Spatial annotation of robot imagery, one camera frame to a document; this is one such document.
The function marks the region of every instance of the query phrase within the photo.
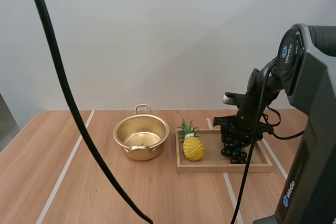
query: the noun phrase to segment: wooden tray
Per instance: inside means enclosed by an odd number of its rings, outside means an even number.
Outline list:
[[[183,145],[180,144],[179,129],[176,129],[176,155],[177,155],[177,172],[178,173],[243,173],[245,164],[233,165],[230,163],[230,157],[223,156],[220,152],[223,148],[221,141],[220,129],[200,129],[198,135],[205,147],[205,154],[199,161],[188,160],[183,153]],[[246,153],[249,146],[243,149]],[[273,170],[263,146],[260,141],[256,143],[249,172],[265,173]]]

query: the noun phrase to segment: white tape line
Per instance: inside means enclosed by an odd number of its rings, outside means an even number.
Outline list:
[[[271,154],[272,158],[274,159],[275,163],[277,164],[277,166],[279,167],[279,170],[281,171],[282,175],[285,177],[285,179],[287,179],[288,174],[286,173],[285,169],[283,168],[283,166],[281,165],[279,159],[277,158],[277,156],[274,154],[274,152],[272,151],[271,147],[269,146],[269,144],[267,143],[267,141],[263,138],[263,143],[265,144],[267,150],[269,151],[269,153]]]
[[[94,114],[94,110],[91,111],[91,114],[90,114],[90,116],[89,116],[89,118],[88,118],[88,120],[87,120],[87,122],[85,124],[86,128],[89,126],[89,124],[91,122],[91,119],[93,117],[93,114]],[[71,152],[71,154],[70,154],[67,162],[65,163],[65,166],[64,166],[61,174],[59,175],[58,180],[57,180],[57,182],[56,182],[56,184],[55,184],[55,186],[54,186],[54,188],[53,188],[53,190],[52,190],[52,192],[51,192],[48,200],[47,200],[47,202],[46,202],[46,204],[45,204],[45,206],[44,206],[44,208],[43,208],[40,216],[38,217],[38,219],[36,221],[36,224],[41,224],[42,221],[43,221],[43,219],[44,219],[44,217],[45,217],[45,215],[47,214],[47,211],[48,211],[48,209],[49,209],[52,201],[54,200],[56,192],[57,192],[60,184],[62,183],[62,180],[63,180],[63,178],[65,176],[65,173],[67,172],[67,170],[68,170],[68,168],[69,168],[69,166],[71,164],[71,161],[74,158],[74,155],[75,155],[75,153],[76,153],[76,151],[78,149],[78,146],[79,146],[79,144],[80,144],[80,142],[81,142],[82,139],[83,139],[82,135],[79,135],[79,137],[77,139],[77,142],[76,142],[74,148],[72,149],[72,152]]]
[[[210,118],[207,118],[206,121],[208,122],[209,129],[212,129],[213,127],[212,127]],[[227,190],[228,190],[228,192],[230,194],[230,198],[231,198],[231,202],[232,202],[233,208],[236,208],[237,199],[236,199],[235,193],[233,192],[229,175],[227,173],[223,173],[223,175],[224,175],[224,179],[225,179]],[[244,224],[242,215],[240,213],[240,210],[238,210],[237,221],[238,221],[238,224]]]
[[[206,121],[208,122],[209,129],[212,129],[212,124],[211,124],[210,118],[207,118]]]

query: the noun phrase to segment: robot logo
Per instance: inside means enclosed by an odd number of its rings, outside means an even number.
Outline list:
[[[282,201],[283,201],[283,203],[284,203],[284,206],[285,206],[285,207],[288,207],[288,198],[287,198],[286,195],[284,195]]]
[[[287,46],[284,46],[284,48],[282,49],[282,57],[286,57],[287,55]]]

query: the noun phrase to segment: wooden table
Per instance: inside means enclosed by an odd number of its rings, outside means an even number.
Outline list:
[[[116,123],[132,111],[81,111],[81,115],[84,122],[93,115],[88,131],[96,147],[124,190],[154,223],[216,224],[230,223],[242,174],[177,174],[174,128],[182,118],[206,128],[207,118],[235,112],[153,111],[168,122],[171,133],[163,152],[146,162],[123,156],[113,139]],[[279,135],[295,134],[307,122],[297,110],[280,113]],[[269,115],[275,122],[276,117]],[[248,175],[238,224],[274,213],[300,141],[265,138],[279,166],[270,157],[274,172]],[[110,185],[80,140],[69,111],[43,112],[23,128],[0,153],[0,223],[146,223]]]

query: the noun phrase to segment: black wire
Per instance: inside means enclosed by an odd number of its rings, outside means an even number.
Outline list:
[[[276,114],[278,116],[278,118],[279,118],[279,122],[277,122],[275,124],[271,124],[270,123],[270,125],[273,126],[273,127],[278,126],[281,123],[281,115],[280,115],[280,113],[276,109],[271,108],[269,105],[267,105],[267,108],[270,111],[272,111],[274,114]]]
[[[290,140],[290,139],[293,139],[295,137],[298,137],[298,136],[301,136],[303,134],[304,131],[301,131],[293,136],[285,136],[285,137],[282,137],[282,136],[278,136],[277,134],[275,134],[275,132],[272,130],[271,128],[271,124],[268,122],[268,117],[266,117],[264,114],[263,114],[263,118],[268,126],[268,128],[270,129],[271,131],[271,134],[276,137],[277,139],[280,139],[280,140]]]
[[[65,99],[68,103],[69,109],[71,111],[71,114],[73,116],[73,119],[75,120],[75,123],[77,124],[77,127],[79,129],[80,134],[82,135],[87,147],[89,148],[91,154],[97,161],[99,167],[102,169],[104,174],[106,175],[107,179],[111,182],[111,184],[114,186],[114,188],[117,190],[117,192],[120,194],[120,196],[127,202],[127,204],[138,214],[142,219],[147,221],[150,224],[153,224],[153,221],[146,216],[141,210],[134,204],[132,199],[126,194],[126,192],[122,189],[122,187],[119,185],[111,171],[109,170],[108,166],[100,156],[97,148],[95,147],[84,123],[80,116],[80,113],[78,111],[78,108],[76,106],[76,103],[74,101],[74,98],[72,96],[70,86],[64,71],[62,59],[59,53],[58,45],[56,42],[56,37],[54,34],[54,29],[51,24],[51,20],[49,17],[49,13],[46,7],[46,3],[44,0],[35,0],[35,4],[38,10],[38,13],[40,15],[41,22],[43,24],[44,32],[46,34],[46,38],[49,44],[50,53],[52,56],[52,60],[54,61],[55,69],[57,72],[57,76],[59,79],[59,83],[62,87],[62,91],[64,93]]]
[[[252,151],[253,151],[254,145],[256,144],[256,134],[257,134],[258,126],[259,126],[260,116],[261,116],[261,113],[262,113],[261,105],[264,102],[264,96],[265,96],[265,92],[266,92],[266,84],[267,84],[269,73],[271,72],[271,70],[275,66],[275,64],[276,64],[276,61],[274,61],[269,66],[269,68],[267,69],[266,78],[265,78],[264,83],[262,85],[260,99],[259,99],[259,105],[258,105],[258,110],[257,110],[257,115],[256,115],[256,117],[257,117],[256,118],[256,123],[255,123],[254,129],[253,129],[252,143],[251,143],[251,146],[250,146],[250,150],[248,152],[246,165],[245,165],[245,169],[244,169],[244,173],[243,173],[243,179],[241,181],[239,195],[238,195],[238,199],[237,199],[237,205],[236,205],[235,212],[234,212],[232,220],[231,220],[231,224],[235,223],[237,215],[238,215],[239,206],[240,206],[240,202],[242,200],[244,186],[245,186],[245,182],[246,182],[246,178],[247,178],[248,168],[250,166],[250,161],[251,161],[251,157],[252,157]]]

